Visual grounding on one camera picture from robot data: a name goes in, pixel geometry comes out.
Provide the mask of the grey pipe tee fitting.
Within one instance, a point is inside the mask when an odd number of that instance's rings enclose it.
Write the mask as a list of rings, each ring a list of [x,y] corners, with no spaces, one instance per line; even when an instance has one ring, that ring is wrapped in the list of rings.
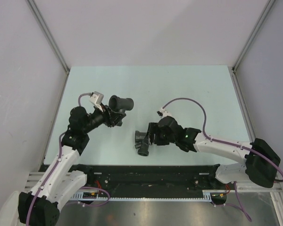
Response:
[[[135,149],[137,150],[137,154],[143,157],[147,157],[149,155],[149,134],[148,132],[140,132],[138,130],[135,131],[134,135],[135,140]]]

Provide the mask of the large grey pipe adapter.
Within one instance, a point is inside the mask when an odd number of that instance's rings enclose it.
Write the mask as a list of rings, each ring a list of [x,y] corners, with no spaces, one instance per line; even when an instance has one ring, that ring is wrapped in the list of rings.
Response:
[[[109,99],[108,106],[115,112],[130,111],[134,107],[134,101],[131,98],[120,98],[113,95]]]

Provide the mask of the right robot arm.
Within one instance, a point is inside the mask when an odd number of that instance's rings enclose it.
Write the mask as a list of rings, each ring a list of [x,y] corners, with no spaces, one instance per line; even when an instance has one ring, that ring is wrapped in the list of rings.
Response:
[[[134,139],[137,153],[141,156],[149,155],[150,145],[175,144],[184,152],[210,153],[235,161],[232,165],[219,165],[215,173],[209,175],[208,184],[214,189],[238,178],[271,188],[277,174],[276,167],[281,162],[263,139],[256,138],[250,143],[223,141],[205,136],[199,129],[183,128],[171,116],[150,122],[146,132],[135,132]]]

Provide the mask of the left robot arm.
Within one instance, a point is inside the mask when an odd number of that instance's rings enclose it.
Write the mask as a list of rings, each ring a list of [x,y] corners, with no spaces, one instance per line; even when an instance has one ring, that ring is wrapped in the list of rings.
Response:
[[[18,199],[18,215],[27,226],[54,226],[60,212],[69,199],[81,188],[94,185],[95,177],[86,172],[83,165],[66,174],[83,153],[89,142],[88,133],[104,124],[117,126],[126,116],[125,109],[100,105],[93,113],[82,106],[70,111],[67,131],[59,136],[59,152],[42,178],[28,192],[21,192]]]

